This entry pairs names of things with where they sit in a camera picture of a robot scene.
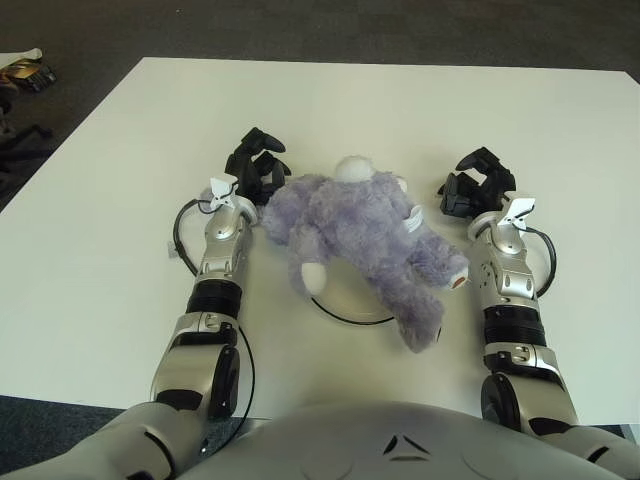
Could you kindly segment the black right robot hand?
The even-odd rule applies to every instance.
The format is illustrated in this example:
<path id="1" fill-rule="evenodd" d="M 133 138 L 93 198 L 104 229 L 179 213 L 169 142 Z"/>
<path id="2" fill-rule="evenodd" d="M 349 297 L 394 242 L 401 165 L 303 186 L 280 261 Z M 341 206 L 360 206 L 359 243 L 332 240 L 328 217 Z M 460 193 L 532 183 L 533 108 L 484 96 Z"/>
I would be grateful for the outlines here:
<path id="1" fill-rule="evenodd" d="M 511 171 L 489 149 L 481 147 L 456 165 L 437 194 L 444 215 L 473 219 L 486 212 L 500 211 L 505 193 L 515 190 Z"/>

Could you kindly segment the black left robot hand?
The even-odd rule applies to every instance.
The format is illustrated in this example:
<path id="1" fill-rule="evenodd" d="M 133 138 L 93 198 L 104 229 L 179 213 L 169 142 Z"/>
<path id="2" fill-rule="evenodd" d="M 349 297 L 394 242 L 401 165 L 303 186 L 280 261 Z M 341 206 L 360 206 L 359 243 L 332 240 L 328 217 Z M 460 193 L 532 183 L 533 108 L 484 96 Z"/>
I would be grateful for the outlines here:
<path id="1" fill-rule="evenodd" d="M 292 175 L 290 168 L 273 153 L 284 153 L 277 138 L 253 127 L 229 155 L 225 172 L 237 178 L 236 193 L 254 205 L 265 206 Z"/>

